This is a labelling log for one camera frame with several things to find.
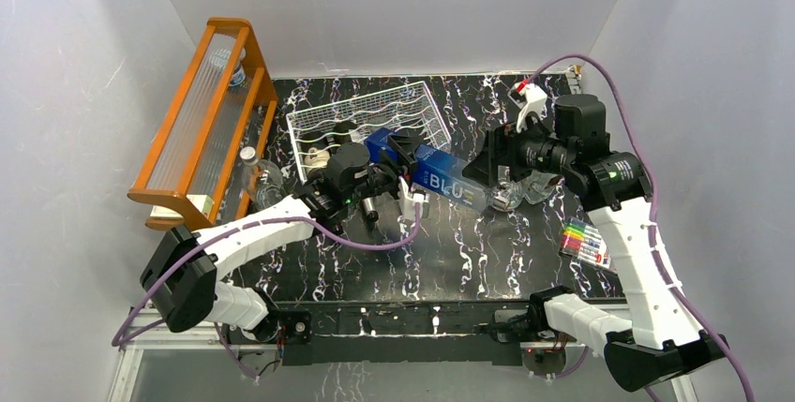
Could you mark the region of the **square clear bottle black cap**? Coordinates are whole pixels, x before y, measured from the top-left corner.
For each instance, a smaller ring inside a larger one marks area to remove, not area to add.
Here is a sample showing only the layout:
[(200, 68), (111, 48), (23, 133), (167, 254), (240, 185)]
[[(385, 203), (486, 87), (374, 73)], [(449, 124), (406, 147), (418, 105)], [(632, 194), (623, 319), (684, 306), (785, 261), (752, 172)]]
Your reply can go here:
[(562, 179), (559, 174), (533, 171), (521, 182), (524, 200), (529, 204), (546, 201)]

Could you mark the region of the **clear bottle silver cap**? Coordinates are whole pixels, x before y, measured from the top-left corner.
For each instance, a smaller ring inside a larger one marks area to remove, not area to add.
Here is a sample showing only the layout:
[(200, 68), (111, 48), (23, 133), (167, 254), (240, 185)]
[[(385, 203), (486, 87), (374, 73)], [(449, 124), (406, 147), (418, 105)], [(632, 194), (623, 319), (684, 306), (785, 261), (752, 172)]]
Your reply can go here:
[(246, 167), (246, 192), (257, 211), (277, 204), (286, 196), (281, 169), (274, 162), (259, 157), (251, 146), (242, 148), (239, 157)]

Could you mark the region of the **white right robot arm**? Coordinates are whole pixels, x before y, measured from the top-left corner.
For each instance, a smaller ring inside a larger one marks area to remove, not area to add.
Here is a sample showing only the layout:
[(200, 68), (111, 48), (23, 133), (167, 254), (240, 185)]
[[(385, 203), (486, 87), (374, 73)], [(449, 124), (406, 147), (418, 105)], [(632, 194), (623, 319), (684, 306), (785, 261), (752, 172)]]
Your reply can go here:
[(528, 125), (489, 131), (480, 153), (463, 170), (493, 186), (500, 167), (512, 180), (532, 171), (560, 175), (601, 235), (622, 285), (629, 317), (591, 305), (566, 287), (538, 291), (527, 313), (507, 322), (541, 340), (572, 336), (601, 355), (612, 378), (628, 392), (689, 374), (726, 358), (722, 336), (711, 332), (681, 299), (650, 218), (653, 187), (641, 161), (609, 146), (604, 104), (592, 95), (558, 98), (554, 122), (534, 114)]

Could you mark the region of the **aluminium frame rail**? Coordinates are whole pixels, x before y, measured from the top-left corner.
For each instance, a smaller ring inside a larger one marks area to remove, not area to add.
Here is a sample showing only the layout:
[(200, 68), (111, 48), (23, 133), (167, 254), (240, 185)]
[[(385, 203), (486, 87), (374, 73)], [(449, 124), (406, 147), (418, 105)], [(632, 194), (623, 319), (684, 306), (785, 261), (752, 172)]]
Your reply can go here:
[(490, 363), (524, 366), (547, 383), (571, 376), (597, 355), (571, 334), (536, 333), (519, 322), (517, 301), (283, 303), (263, 340), (202, 321), (173, 333), (147, 307), (122, 334), (121, 350), (223, 350), (259, 380), (280, 365)]

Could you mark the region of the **round clear bottle white cap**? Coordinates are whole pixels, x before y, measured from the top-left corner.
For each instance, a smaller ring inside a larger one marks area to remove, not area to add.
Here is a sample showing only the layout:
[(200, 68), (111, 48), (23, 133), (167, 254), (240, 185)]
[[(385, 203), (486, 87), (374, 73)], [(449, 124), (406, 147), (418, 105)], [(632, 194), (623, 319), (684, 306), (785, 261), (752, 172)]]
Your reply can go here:
[(509, 213), (516, 210), (524, 201), (524, 189), (519, 182), (501, 180), (491, 189), (488, 197), (489, 206), (499, 212)]

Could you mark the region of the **dark wine bottle brown label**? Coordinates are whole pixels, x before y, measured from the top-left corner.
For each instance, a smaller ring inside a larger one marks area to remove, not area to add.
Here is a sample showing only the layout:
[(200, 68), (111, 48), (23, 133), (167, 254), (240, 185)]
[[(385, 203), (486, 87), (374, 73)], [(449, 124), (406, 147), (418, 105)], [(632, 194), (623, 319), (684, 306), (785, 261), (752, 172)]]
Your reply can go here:
[[(335, 133), (334, 142), (336, 144), (344, 144), (348, 142), (363, 143), (365, 135), (358, 130), (358, 125), (354, 121), (341, 121), (335, 124), (333, 128)], [(379, 213), (375, 208), (373, 198), (363, 198), (360, 201), (363, 219), (369, 230), (373, 230), (377, 221), (379, 220)]]

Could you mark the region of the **orange wooden shelf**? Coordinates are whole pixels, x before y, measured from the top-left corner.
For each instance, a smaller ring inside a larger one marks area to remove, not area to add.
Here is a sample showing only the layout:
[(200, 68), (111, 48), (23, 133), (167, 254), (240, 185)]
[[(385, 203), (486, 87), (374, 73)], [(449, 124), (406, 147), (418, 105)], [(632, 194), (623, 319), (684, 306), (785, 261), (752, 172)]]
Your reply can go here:
[[(223, 72), (209, 62), (217, 49), (232, 51)], [(245, 85), (229, 88), (235, 62)], [(128, 197), (151, 207), (147, 228), (191, 231), (244, 216), (249, 207), (240, 150), (262, 154), (279, 97), (254, 28), (240, 18), (211, 18)]]

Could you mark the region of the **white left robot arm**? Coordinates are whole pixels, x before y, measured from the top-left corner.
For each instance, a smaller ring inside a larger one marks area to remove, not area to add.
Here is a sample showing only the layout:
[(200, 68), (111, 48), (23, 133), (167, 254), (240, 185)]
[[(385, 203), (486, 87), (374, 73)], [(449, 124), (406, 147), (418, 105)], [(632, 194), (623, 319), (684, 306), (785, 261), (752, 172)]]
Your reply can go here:
[(161, 324), (172, 333), (204, 321), (226, 324), (258, 342), (270, 342), (286, 330), (287, 313), (265, 292), (234, 286), (224, 281), (225, 275), (318, 234), (368, 249), (342, 237), (340, 222), (356, 202), (383, 193), (400, 200), (403, 215), (417, 223), (425, 199), (410, 191), (410, 181), (422, 140), (391, 131), (385, 139), (375, 150), (358, 142), (341, 144), (304, 184), (257, 213), (199, 231), (171, 229), (141, 275), (144, 300), (154, 305)]

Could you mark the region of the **pack of coloured markers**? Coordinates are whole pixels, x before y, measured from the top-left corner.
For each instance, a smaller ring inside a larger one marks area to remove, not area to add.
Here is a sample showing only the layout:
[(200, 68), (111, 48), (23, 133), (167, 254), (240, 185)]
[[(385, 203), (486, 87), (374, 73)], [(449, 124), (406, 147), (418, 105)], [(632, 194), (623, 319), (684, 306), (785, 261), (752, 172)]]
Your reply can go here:
[(585, 262), (601, 271), (616, 273), (598, 229), (580, 219), (570, 217), (563, 223), (559, 254)]

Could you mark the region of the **plastic water bottle on shelf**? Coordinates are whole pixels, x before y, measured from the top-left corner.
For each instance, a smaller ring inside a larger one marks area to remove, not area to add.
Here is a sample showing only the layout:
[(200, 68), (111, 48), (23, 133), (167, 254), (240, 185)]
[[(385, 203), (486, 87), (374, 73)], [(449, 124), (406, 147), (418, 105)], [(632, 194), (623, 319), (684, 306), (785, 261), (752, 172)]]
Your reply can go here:
[[(211, 53), (209, 62), (216, 70), (223, 72), (226, 69), (226, 66), (230, 63), (231, 55), (231, 50), (217, 49)], [(234, 64), (228, 87), (231, 89), (240, 88), (245, 85), (246, 78), (247, 76), (243, 64), (241, 60), (238, 59)]]

